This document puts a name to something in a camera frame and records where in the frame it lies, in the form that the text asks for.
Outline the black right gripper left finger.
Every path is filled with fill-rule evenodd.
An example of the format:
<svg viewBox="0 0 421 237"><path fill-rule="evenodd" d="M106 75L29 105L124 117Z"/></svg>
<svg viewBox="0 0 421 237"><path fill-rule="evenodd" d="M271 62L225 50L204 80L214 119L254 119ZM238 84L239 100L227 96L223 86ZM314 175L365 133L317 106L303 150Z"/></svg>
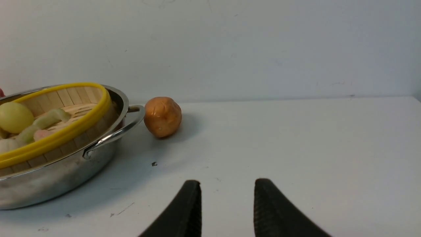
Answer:
<svg viewBox="0 0 421 237"><path fill-rule="evenodd" d="M201 237L202 192L200 182L187 180L165 210L140 237Z"/></svg>

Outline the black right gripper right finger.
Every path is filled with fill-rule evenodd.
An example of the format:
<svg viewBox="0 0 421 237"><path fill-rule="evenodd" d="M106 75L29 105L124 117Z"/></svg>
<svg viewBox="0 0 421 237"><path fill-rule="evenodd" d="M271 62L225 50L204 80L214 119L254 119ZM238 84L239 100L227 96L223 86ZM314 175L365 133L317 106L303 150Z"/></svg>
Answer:
<svg viewBox="0 0 421 237"><path fill-rule="evenodd" d="M259 178L255 181L254 233L256 237L330 236L304 215L267 178Z"/></svg>

